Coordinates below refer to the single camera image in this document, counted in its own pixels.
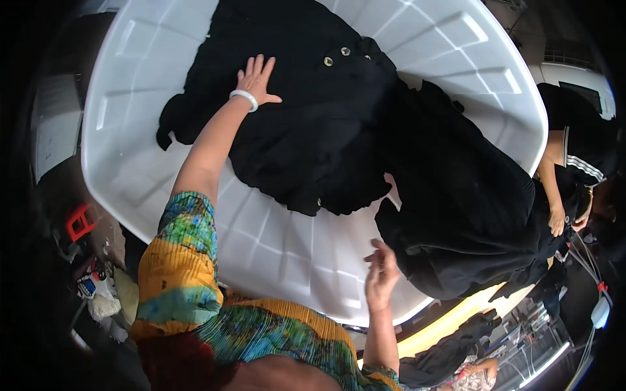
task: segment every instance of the white container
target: white container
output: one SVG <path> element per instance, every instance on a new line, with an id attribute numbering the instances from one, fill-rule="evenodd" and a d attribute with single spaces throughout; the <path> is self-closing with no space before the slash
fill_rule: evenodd
<path id="1" fill-rule="evenodd" d="M 524 169 L 535 170 L 547 116 L 519 52 L 479 0 L 323 0 L 363 36 L 373 37 L 419 86 L 424 77 Z M 121 224 L 149 242 L 190 147 L 156 143 L 158 118 L 183 84 L 210 27 L 217 0 L 128 0 L 111 25 L 93 69 L 82 134 L 91 194 Z M 287 211 L 241 183 L 229 165 L 216 212 L 220 281 L 254 297 L 293 300 L 341 323 L 367 326 L 363 293 L 379 236 L 379 202 L 349 216 Z M 432 299 L 402 279 L 394 324 Z"/>

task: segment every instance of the black coat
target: black coat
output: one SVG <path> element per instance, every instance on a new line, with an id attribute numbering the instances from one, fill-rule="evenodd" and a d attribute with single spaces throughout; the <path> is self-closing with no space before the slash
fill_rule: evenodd
<path id="1" fill-rule="evenodd" d="M 170 132 L 192 144 L 235 89 L 237 70 L 262 53 L 277 58 L 267 90 L 283 103 L 242 123 L 229 154 L 237 177 L 310 216 L 319 204 L 350 214 L 390 190 L 375 134 L 398 76 L 373 39 L 314 0 L 221 0 L 209 33 L 185 92 L 161 114 L 163 149 Z"/>
<path id="2" fill-rule="evenodd" d="M 400 359 L 400 382 L 411 388 L 433 387 L 446 381 L 463 364 L 481 337 L 491 335 L 501 321 L 477 313 L 457 331 L 415 357 Z"/>
<path id="3" fill-rule="evenodd" d="M 381 203 L 382 239 L 430 297 L 468 296 L 507 281 L 537 255 L 532 179 L 434 84 L 399 95 L 405 114 L 381 144 L 402 207 Z"/>

